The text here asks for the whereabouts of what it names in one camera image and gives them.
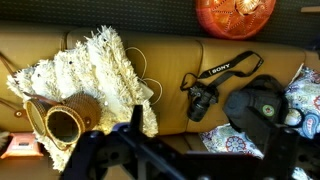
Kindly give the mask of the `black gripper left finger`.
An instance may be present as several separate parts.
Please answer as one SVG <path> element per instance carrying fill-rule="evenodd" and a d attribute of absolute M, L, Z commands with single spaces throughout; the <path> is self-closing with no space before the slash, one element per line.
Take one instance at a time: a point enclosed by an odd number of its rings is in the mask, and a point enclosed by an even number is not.
<path fill-rule="evenodd" d="M 130 121 L 131 131 L 141 131 L 143 127 L 143 106 L 135 105 Z"/>

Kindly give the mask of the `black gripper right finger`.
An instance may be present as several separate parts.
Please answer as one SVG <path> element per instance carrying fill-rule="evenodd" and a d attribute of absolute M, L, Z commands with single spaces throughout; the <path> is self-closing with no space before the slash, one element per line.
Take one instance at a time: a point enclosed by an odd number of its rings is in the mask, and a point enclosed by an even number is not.
<path fill-rule="evenodd" d="M 276 146 L 280 128 L 263 117 L 257 110 L 246 109 L 246 134 L 259 150 L 271 150 Z"/>

